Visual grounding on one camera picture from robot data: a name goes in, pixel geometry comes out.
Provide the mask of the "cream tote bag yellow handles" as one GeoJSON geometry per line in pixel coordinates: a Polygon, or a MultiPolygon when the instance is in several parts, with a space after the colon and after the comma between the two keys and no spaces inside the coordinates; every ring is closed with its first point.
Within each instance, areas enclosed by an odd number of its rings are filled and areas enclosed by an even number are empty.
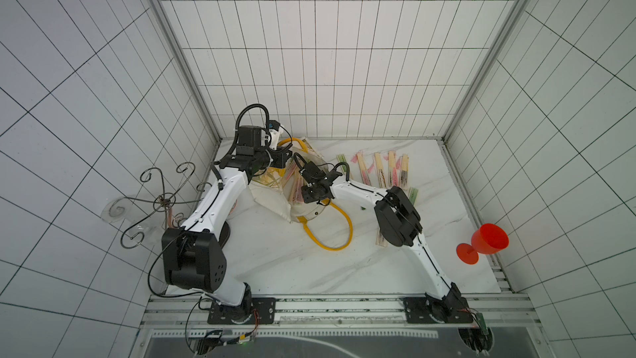
{"type": "Polygon", "coordinates": [[[326,172],[330,164],[314,150],[307,139],[284,139],[278,144],[280,149],[290,147],[286,151],[287,157],[282,168],[269,167],[253,177],[249,190],[255,202],[279,215],[289,223],[299,223],[311,240],[323,250],[341,251],[351,243],[354,235],[353,223],[349,215],[324,195],[316,198],[309,196],[308,182],[302,175],[300,165],[313,162],[318,168],[326,172]],[[345,218],[349,235],[343,245],[332,247],[325,245],[312,233],[309,222],[316,219],[326,209],[331,207],[345,218]]]}

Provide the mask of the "plain bamboo folding fan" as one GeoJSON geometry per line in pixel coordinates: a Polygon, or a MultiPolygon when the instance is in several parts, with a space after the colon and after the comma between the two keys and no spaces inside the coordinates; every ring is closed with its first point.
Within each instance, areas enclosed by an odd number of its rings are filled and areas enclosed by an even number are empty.
{"type": "Polygon", "coordinates": [[[387,179],[384,172],[383,158],[380,152],[376,152],[374,154],[374,166],[375,166],[376,176],[379,182],[379,187],[386,189],[388,184],[387,184],[387,179]]]}

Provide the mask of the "grey pink folding fan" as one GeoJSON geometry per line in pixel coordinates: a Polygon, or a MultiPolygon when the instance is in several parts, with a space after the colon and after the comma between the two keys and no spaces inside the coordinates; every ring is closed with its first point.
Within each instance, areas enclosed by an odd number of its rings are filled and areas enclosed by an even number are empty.
{"type": "Polygon", "coordinates": [[[399,182],[400,182],[400,187],[404,191],[409,189],[408,170],[409,170],[409,156],[407,154],[403,154],[400,157],[399,182]]]}

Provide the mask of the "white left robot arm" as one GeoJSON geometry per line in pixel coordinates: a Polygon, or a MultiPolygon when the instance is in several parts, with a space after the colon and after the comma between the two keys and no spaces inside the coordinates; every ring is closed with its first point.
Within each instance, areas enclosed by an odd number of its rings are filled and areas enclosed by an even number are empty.
{"type": "Polygon", "coordinates": [[[206,293],[227,307],[248,309],[248,285],[229,275],[221,239],[226,220],[253,177],[269,167],[282,168],[291,157],[280,147],[283,127],[270,120],[265,127],[238,126],[230,150],[216,162],[208,192],[182,226],[162,236],[162,264],[167,284],[206,293]]]}

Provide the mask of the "grey pink fan in bag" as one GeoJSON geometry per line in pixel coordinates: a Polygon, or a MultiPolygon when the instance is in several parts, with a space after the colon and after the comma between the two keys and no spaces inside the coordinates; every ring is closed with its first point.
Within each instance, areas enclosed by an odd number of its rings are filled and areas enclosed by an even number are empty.
{"type": "Polygon", "coordinates": [[[385,240],[384,236],[382,235],[381,230],[378,230],[377,237],[376,237],[376,245],[381,246],[381,247],[387,247],[388,246],[388,242],[387,242],[387,240],[385,240]]]}

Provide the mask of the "red plastic goblet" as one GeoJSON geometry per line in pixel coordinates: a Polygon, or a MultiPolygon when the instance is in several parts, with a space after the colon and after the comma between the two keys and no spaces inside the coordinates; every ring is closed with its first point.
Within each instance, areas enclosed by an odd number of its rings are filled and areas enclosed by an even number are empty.
{"type": "Polygon", "coordinates": [[[480,255],[494,255],[509,246],[508,234],[495,224],[484,224],[473,233],[470,243],[457,245],[457,257],[467,265],[476,265],[480,255]]]}

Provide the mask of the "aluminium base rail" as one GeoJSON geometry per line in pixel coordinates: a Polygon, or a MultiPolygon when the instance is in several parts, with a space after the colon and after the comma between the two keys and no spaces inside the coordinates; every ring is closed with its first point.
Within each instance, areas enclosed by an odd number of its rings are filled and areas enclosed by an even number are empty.
{"type": "Polygon", "coordinates": [[[170,336],[203,336],[221,329],[225,336],[256,330],[258,336],[340,336],[434,328],[530,328],[540,321],[528,296],[514,293],[470,294],[465,305],[449,314],[422,295],[280,295],[253,298],[256,313],[237,322],[217,304],[190,296],[153,298],[141,327],[170,336]]]}

